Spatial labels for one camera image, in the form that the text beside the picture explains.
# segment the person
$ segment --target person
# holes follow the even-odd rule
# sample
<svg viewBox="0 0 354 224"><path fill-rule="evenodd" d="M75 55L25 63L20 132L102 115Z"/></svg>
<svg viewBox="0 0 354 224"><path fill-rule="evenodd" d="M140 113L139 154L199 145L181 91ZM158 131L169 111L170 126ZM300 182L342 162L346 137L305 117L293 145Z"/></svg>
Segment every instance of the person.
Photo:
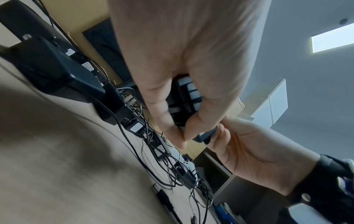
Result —
<svg viewBox="0 0 354 224"><path fill-rule="evenodd" d="M185 148L186 141L217 127L208 147L232 173L287 196L313 172L321 156L271 129L224 118L250 76L254 35L268 3L108 0L126 64L170 142ZM186 73L204 98L183 133L169 114L166 98L173 77Z"/></svg>

